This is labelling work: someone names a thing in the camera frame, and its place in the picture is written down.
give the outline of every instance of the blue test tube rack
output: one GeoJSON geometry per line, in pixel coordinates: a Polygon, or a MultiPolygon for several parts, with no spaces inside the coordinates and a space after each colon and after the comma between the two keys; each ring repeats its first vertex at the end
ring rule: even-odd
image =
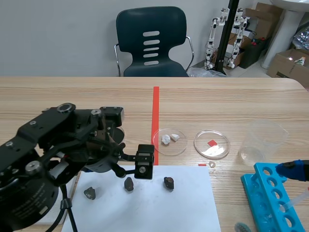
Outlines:
{"type": "Polygon", "coordinates": [[[293,207],[284,212],[279,209],[290,199],[283,186],[286,177],[278,175],[277,165],[256,163],[255,174],[241,177],[257,229],[259,232],[304,232],[293,207]]]}

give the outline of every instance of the white paper sheet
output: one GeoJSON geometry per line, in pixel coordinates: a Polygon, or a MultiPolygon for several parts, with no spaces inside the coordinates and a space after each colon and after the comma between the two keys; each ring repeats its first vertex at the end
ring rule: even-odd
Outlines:
{"type": "MultiPolygon", "coordinates": [[[[221,231],[207,167],[155,166],[152,180],[128,176],[132,192],[113,171],[81,174],[72,201],[79,232],[221,231]],[[165,176],[174,179],[173,191],[165,188],[165,176]],[[89,187],[96,190],[95,200],[84,195],[89,187]]],[[[62,232],[71,231],[67,217],[62,232]]]]}

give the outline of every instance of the plastic bag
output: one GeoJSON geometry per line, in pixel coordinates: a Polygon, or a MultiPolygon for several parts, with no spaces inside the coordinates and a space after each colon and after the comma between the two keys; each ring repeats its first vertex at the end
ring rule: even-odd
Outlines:
{"type": "Polygon", "coordinates": [[[187,72],[190,77],[227,77],[215,70],[205,70],[204,68],[190,68],[187,72]]]}
{"type": "Polygon", "coordinates": [[[293,39],[296,48],[309,50],[309,27],[301,29],[293,39]]]}

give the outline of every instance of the sink pedestal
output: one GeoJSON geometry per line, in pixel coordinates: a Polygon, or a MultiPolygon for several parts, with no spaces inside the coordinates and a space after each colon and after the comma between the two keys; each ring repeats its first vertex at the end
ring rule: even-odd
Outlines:
{"type": "Polygon", "coordinates": [[[304,12],[285,11],[283,22],[281,23],[280,28],[261,64],[264,69],[269,68],[272,59],[277,53],[286,51],[289,48],[303,16],[304,12]]]}

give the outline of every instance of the black pole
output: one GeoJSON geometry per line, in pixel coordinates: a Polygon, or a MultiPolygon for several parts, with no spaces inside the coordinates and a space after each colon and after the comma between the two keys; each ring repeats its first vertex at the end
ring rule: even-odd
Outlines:
{"type": "Polygon", "coordinates": [[[224,63],[224,57],[228,45],[228,40],[230,38],[230,34],[234,25],[234,19],[237,12],[237,7],[239,4],[239,0],[230,0],[228,4],[228,8],[230,9],[230,12],[228,14],[227,21],[225,22],[225,25],[223,27],[222,36],[220,40],[220,45],[218,48],[218,55],[216,59],[216,63],[214,65],[214,69],[218,72],[224,73],[223,71],[223,63],[224,63]]]}

